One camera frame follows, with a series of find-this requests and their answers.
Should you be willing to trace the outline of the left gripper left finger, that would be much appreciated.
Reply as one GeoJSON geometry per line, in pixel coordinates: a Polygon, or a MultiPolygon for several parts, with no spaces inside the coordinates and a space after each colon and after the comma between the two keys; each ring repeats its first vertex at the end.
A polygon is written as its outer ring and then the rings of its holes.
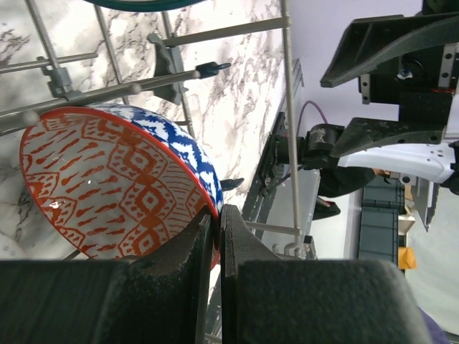
{"type": "Polygon", "coordinates": [[[125,260],[1,263],[3,343],[202,343],[212,219],[125,260]]]}

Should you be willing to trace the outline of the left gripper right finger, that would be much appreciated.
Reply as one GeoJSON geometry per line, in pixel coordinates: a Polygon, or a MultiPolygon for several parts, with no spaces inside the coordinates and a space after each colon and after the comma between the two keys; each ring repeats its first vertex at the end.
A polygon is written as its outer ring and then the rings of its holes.
{"type": "Polygon", "coordinates": [[[224,343],[428,343],[404,275],[387,261],[281,259],[238,208],[221,217],[224,343]]]}

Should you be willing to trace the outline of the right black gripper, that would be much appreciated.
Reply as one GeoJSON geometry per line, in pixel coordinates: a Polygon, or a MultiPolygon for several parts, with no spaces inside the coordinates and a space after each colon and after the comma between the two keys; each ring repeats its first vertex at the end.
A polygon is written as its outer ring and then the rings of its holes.
{"type": "MultiPolygon", "coordinates": [[[[449,118],[458,84],[458,13],[355,19],[322,87],[359,77],[362,102],[398,105],[399,118],[449,118]]],[[[340,158],[395,144],[438,144],[444,125],[353,118],[331,151],[340,158]]]]}

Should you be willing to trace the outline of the blue zigzag patterned bowl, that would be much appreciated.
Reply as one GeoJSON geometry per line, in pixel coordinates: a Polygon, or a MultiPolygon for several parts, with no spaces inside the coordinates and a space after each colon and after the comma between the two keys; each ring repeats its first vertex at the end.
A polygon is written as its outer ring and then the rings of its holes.
{"type": "Polygon", "coordinates": [[[24,131],[27,188],[54,229],[93,259],[145,256],[204,207],[224,203],[214,166],[185,129],[122,104],[60,107],[24,131]]]}

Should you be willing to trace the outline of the black rimmed printed plate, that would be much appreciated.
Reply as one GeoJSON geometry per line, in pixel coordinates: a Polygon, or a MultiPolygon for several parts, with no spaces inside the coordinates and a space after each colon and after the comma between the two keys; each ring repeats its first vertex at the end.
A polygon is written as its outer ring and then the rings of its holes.
{"type": "Polygon", "coordinates": [[[203,2],[203,0],[156,0],[156,1],[129,1],[129,0],[86,0],[96,6],[129,12],[161,12],[180,9],[203,2]]]}

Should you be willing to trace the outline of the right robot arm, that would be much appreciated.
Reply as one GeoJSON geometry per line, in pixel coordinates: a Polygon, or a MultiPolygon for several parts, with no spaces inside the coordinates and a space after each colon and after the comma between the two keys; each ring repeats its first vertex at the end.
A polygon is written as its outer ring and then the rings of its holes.
{"type": "Polygon", "coordinates": [[[351,80],[359,81],[363,103],[397,105],[397,120],[317,125],[299,140],[300,164],[379,168],[457,192],[458,144],[445,134],[458,88],[458,13],[352,21],[321,86],[351,80]]]}

